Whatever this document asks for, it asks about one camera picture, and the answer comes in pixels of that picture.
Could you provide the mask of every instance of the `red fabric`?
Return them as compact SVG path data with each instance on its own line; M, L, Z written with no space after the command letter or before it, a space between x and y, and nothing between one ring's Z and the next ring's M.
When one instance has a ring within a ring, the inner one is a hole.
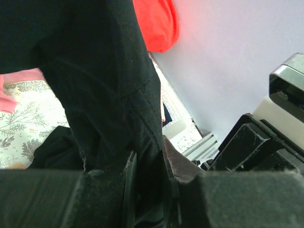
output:
M169 50L179 36L173 0L133 0L139 27L150 52Z

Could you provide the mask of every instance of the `white patterned fabric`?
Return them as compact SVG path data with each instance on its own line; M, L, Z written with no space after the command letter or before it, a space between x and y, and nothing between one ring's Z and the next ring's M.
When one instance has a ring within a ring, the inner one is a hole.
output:
M0 113L0 169L28 167L34 151L58 126L68 126L59 100L45 81L4 86L17 101L15 112Z

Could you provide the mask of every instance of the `navy blue cloth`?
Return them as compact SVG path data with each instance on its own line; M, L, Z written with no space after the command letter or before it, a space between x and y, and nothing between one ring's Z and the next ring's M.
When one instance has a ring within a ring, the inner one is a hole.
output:
M165 122L162 122L162 126L166 126L168 123L172 122L172 118L170 116L170 113L167 109L167 107L165 105L163 105L163 108L165 110L165 118L166 118L166 121Z

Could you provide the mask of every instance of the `white wall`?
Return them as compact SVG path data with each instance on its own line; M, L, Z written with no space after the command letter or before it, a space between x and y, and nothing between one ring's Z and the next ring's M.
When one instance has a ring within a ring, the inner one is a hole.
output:
M175 0L180 39L157 63L219 142L268 92L268 75L304 52L303 0Z

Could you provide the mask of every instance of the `pink fabric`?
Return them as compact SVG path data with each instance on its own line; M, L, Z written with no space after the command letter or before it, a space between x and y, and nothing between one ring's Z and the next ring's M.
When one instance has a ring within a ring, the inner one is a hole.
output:
M5 95L3 91L4 83L33 80L44 80L43 74L38 68L0 75L0 112L13 113L17 105L14 99Z

